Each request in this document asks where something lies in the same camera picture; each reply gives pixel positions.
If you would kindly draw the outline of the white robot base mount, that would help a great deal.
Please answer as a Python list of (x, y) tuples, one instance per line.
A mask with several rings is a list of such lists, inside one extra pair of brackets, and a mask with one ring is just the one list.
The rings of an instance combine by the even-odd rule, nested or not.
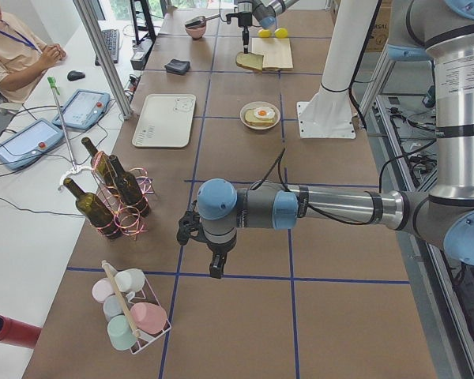
[(353, 139), (350, 87), (379, 0), (342, 1), (339, 5), (320, 88), (308, 102), (297, 103), (299, 135), (305, 139)]

